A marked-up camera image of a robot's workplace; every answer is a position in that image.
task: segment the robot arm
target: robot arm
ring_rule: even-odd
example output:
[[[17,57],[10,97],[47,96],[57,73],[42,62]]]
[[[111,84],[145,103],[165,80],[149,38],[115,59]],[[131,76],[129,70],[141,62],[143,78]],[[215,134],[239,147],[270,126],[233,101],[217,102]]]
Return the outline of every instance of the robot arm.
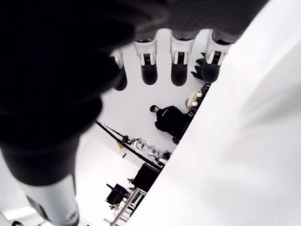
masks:
[[[194,39],[186,35],[209,28],[202,77],[211,83],[231,44],[266,2],[0,3],[0,147],[37,212],[56,226],[79,222],[74,183],[79,137],[101,112],[100,94],[127,85],[125,73],[120,73],[122,56],[113,50],[134,40],[143,43],[137,34],[169,28],[173,65],[182,69],[172,80],[181,85]],[[152,58],[145,48],[137,53],[142,67],[155,65],[155,49]],[[149,84],[156,79],[149,74],[143,78]]]

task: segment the black cable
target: black cable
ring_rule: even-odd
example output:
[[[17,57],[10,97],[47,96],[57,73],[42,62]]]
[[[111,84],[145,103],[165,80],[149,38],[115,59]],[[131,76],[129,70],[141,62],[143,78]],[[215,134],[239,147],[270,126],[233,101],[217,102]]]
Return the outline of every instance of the black cable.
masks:
[[[152,161],[150,161],[149,159],[145,158],[143,155],[140,155],[139,153],[137,153],[136,151],[134,151],[132,148],[130,148],[129,146],[127,146],[126,144],[122,143],[121,140],[119,140],[116,136],[114,136],[111,132],[109,132],[99,121],[95,121],[95,123],[101,127],[104,131],[106,131],[112,138],[114,138],[118,143],[122,144],[127,150],[129,150],[130,152],[132,152],[133,154],[135,154],[136,156],[138,156],[140,159],[142,159],[143,161],[145,161],[147,164],[151,165],[152,167],[156,168],[157,170],[161,171],[162,168],[159,167],[158,165],[154,164]]]

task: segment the black backpack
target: black backpack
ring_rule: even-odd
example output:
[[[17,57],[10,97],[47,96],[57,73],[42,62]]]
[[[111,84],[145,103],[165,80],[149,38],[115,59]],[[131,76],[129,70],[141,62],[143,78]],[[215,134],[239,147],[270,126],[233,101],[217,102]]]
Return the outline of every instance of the black backpack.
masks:
[[[157,121],[155,122],[156,128],[169,133],[177,139],[182,138],[192,120],[187,113],[182,113],[175,106],[160,109],[153,105],[150,107],[150,111],[155,112],[157,115]]]

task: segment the black rubber fingertip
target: black rubber fingertip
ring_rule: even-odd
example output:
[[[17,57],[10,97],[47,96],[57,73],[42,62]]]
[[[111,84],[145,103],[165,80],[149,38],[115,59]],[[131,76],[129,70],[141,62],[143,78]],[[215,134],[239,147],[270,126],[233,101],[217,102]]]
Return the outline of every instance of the black rubber fingertip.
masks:
[[[213,83],[217,80],[220,73],[220,66],[216,64],[207,64],[205,61],[202,67],[202,80],[208,83]]]
[[[158,79],[157,65],[141,66],[142,79],[145,84],[153,85]]]
[[[176,86],[182,86],[187,80],[187,65],[172,64],[171,66],[171,81]]]
[[[114,89],[116,89],[117,91],[123,91],[127,87],[127,74],[124,66],[122,66],[122,68],[120,69],[118,76],[120,76],[120,78],[114,86]]]

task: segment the white table surface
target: white table surface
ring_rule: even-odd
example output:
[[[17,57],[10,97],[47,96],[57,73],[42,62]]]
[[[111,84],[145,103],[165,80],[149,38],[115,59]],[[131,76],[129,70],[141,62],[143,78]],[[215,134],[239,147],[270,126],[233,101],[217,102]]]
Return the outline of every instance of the white table surface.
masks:
[[[301,224],[300,9],[272,0],[233,46],[127,226]]]

